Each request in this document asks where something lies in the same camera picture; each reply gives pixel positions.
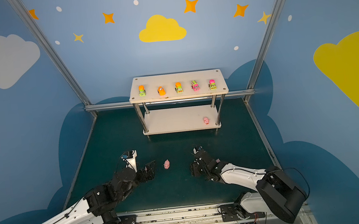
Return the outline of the orange yellow toy car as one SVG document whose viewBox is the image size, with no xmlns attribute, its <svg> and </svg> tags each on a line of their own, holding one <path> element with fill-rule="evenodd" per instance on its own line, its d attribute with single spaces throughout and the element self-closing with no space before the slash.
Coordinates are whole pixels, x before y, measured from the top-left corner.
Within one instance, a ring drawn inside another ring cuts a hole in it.
<svg viewBox="0 0 359 224">
<path fill-rule="evenodd" d="M 166 95 L 166 91 L 163 87 L 159 87 L 158 88 L 158 93 L 160 96 L 165 96 Z"/>
</svg>

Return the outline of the pink toy pig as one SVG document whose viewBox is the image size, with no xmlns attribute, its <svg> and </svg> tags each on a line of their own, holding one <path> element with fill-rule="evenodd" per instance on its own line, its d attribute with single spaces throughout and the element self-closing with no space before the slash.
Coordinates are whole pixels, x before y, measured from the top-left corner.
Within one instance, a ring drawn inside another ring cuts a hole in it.
<svg viewBox="0 0 359 224">
<path fill-rule="evenodd" d="M 209 123 L 210 123 L 210 120 L 209 120 L 209 118 L 204 117 L 204 118 L 203 118 L 203 122 L 204 122 L 205 124 L 209 124 Z"/>
<path fill-rule="evenodd" d="M 164 167 L 165 169 L 169 169 L 169 167 L 170 167 L 170 161 L 169 161 L 169 160 L 166 160 L 166 161 L 164 162 L 163 167 Z"/>
</svg>

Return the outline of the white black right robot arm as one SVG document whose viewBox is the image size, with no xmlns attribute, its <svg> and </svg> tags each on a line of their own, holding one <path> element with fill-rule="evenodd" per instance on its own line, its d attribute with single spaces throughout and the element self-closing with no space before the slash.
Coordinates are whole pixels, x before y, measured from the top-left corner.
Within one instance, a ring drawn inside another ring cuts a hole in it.
<svg viewBox="0 0 359 224">
<path fill-rule="evenodd" d="M 253 190 L 236 203 L 242 215 L 255 212 L 271 213 L 290 224 L 308 198 L 305 190 L 277 166 L 250 169 L 214 159 L 201 146 L 193 149 L 195 160 L 190 165 L 194 177 L 205 176 L 222 184 L 239 185 Z"/>
</svg>

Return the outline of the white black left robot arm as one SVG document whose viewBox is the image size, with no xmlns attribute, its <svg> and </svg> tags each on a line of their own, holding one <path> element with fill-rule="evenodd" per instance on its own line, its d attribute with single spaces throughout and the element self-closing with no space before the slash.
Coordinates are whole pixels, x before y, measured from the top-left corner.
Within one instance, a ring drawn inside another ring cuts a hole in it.
<svg viewBox="0 0 359 224">
<path fill-rule="evenodd" d="M 70 208 L 42 224 L 121 224 L 115 208 L 141 183 L 153 180 L 155 168 L 155 161 L 139 171 L 125 167 L 109 182 L 91 189 Z"/>
</svg>

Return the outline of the pink drum green toy truck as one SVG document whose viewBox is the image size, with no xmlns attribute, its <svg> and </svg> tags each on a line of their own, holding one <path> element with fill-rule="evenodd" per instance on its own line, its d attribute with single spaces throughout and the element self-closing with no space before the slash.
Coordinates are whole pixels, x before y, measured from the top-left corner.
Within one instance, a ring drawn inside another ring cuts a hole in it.
<svg viewBox="0 0 359 224">
<path fill-rule="evenodd" d="M 209 86 L 210 90 L 216 90 L 217 89 L 215 80 L 213 80 L 213 79 L 209 80 L 209 85 L 208 86 Z"/>
</svg>

